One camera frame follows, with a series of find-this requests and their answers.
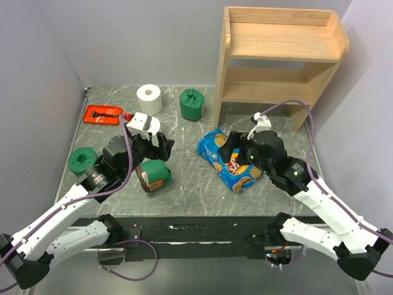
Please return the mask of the wooden two-tier shelf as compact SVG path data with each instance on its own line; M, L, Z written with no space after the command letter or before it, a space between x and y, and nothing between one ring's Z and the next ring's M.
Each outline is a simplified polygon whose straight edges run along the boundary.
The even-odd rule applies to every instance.
M308 117L350 41L333 10L227 6L217 67L214 125L221 105L288 105L292 130Z

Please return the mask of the green wrapped roll left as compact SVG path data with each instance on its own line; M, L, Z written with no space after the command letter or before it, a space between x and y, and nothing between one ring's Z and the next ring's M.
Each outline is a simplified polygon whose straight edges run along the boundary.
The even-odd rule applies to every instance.
M68 168L79 177L95 164L97 158L96 152L91 147L77 148L68 158Z

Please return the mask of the orange razor package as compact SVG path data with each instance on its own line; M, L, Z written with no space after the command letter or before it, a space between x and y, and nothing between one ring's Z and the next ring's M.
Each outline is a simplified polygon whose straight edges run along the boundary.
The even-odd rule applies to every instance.
M123 109L118 106L89 104L85 110L82 122L96 125L118 125L119 115Z

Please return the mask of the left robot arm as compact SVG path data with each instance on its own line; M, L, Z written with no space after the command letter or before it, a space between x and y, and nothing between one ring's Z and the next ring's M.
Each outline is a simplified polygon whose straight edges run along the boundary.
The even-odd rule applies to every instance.
M57 264L93 246L117 246L122 226L110 214L71 234L64 231L86 211L103 203L130 179L144 159L168 161L174 140L161 132L158 146L141 135L115 136L94 165L39 219L13 234L1 234L1 264L21 289L39 283Z

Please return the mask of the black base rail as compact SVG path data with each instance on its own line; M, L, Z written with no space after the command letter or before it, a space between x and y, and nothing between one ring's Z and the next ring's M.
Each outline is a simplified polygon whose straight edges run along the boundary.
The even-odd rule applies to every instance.
M264 259L266 248L285 244L278 237L285 213L272 216L119 216L126 245L99 243L99 250L124 249L125 260L247 258Z

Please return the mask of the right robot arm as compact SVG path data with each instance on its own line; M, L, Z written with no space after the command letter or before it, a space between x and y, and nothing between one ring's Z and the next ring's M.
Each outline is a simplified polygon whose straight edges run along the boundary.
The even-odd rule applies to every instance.
M254 165L280 190L316 213L328 226L323 230L279 213L267 227L272 243L295 242L334 259L355 280L364 281L392 245L392 232L377 229L355 214L302 159L287 155L282 139L274 131L231 132L218 149L224 162L238 150L240 165Z

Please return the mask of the green wrapped roll back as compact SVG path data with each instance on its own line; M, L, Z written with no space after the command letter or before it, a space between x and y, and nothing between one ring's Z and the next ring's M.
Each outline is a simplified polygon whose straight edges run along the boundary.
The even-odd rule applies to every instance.
M185 89L180 97L179 104L184 119L196 122L203 115L204 95L196 89Z

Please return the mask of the white paper towel roll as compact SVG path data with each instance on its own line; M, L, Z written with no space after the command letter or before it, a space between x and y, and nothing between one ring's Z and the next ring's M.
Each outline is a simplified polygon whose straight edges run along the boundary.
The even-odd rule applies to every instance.
M136 92L141 112L147 115L155 115L162 110L161 90L154 84L140 86Z

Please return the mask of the blue Lays chips bag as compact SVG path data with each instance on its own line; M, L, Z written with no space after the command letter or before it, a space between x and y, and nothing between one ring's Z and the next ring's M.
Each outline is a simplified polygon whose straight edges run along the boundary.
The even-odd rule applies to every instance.
M262 176L262 171L254 165L239 165L239 149L234 149L230 161L225 163L218 150L226 143L227 138L228 136L217 128L199 140L196 151L209 162L231 191L239 193L253 185Z

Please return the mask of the green paper towel roll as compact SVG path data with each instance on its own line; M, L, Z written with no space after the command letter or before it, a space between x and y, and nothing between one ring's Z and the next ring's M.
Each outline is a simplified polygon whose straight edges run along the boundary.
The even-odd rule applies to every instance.
M170 169L163 160L148 160L135 169L144 192L149 193L171 182Z

